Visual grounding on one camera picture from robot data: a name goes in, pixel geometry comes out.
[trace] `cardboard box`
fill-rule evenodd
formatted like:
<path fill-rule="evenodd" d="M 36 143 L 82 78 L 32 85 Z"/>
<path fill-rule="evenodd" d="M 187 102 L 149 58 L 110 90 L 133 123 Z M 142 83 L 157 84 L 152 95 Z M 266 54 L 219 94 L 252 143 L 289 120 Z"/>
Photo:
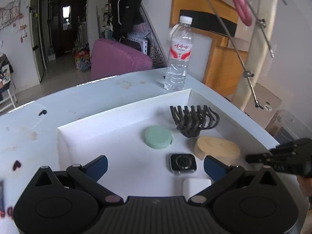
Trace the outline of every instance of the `cardboard box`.
<path fill-rule="evenodd" d="M 108 171 L 98 182 L 124 200 L 127 196 L 181 196 L 185 177 L 208 176 L 199 159 L 196 159 L 197 171 L 192 174 L 175 176 L 170 172 L 170 155 L 193 153 L 196 141 L 196 138 L 186 138 L 176 130 L 171 105 L 208 105 L 219 114 L 220 123 L 215 129 L 201 131 L 201 135 L 231 140 L 240 147 L 242 155 L 253 152 L 253 149 L 267 152 L 246 129 L 208 99 L 194 90 L 183 90 L 114 108 L 59 127 L 60 169 L 65 170 L 75 163 L 84 165 L 105 155 L 109 163 Z M 153 125 L 171 131 L 172 145 L 156 150 L 144 142 L 146 129 Z M 243 159 L 237 164 L 250 168 Z"/>
<path fill-rule="evenodd" d="M 76 69 L 78 69 L 77 65 L 80 60 L 85 60 L 85 61 L 90 62 L 90 53 L 87 50 L 75 52 L 74 57 L 75 57 Z"/>

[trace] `window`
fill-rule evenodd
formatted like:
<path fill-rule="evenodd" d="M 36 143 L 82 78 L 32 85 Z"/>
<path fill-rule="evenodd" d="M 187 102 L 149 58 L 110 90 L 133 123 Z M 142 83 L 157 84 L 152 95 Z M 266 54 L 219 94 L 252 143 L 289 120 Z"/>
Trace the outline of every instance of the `window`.
<path fill-rule="evenodd" d="M 63 7 L 63 31 L 71 29 L 71 6 Z"/>

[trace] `beige container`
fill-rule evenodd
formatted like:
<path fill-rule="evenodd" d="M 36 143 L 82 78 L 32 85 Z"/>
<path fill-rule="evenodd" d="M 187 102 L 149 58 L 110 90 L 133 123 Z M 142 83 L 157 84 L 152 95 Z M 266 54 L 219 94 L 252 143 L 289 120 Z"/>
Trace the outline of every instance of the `beige container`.
<path fill-rule="evenodd" d="M 201 160 L 204 160 L 206 156 L 213 156 L 229 166 L 236 162 L 241 155 L 241 151 L 231 141 L 210 136 L 201 136 L 195 144 L 194 154 Z"/>

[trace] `white table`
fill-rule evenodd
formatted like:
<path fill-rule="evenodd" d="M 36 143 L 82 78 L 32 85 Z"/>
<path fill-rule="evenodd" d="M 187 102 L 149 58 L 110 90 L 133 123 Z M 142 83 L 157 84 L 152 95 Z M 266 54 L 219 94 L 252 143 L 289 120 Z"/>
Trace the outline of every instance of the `white table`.
<path fill-rule="evenodd" d="M 48 165 L 52 170 L 58 170 L 57 127 L 118 106 L 168 93 L 163 88 L 165 72 L 162 68 L 87 83 L 43 97 L 1 116 L 0 180 L 5 182 L 6 207 L 15 205 L 40 166 Z M 188 76 L 185 88 L 193 88 L 200 94 L 208 93 L 212 103 L 239 124 L 243 124 L 267 149 L 277 145 L 274 138 L 242 111 L 196 79 Z M 47 114 L 38 116 L 43 109 Z M 16 160 L 21 162 L 21 168 L 12 171 Z M 300 195 L 295 182 L 295 177 L 285 179 L 290 192 Z M 302 196 L 294 199 L 300 205 L 301 227 L 308 203 Z M 0 219 L 0 229 L 3 234 L 18 233 L 9 217 Z"/>

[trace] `floor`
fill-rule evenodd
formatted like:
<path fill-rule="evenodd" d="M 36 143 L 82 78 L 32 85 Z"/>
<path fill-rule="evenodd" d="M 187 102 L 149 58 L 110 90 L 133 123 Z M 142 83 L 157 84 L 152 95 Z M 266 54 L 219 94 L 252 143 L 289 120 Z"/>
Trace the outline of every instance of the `floor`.
<path fill-rule="evenodd" d="M 48 63 L 40 84 L 16 94 L 17 106 L 89 81 L 91 81 L 91 70 L 87 72 L 76 70 L 73 54 L 66 54 Z M 7 108 L 0 115 L 12 109 L 13 107 Z"/>

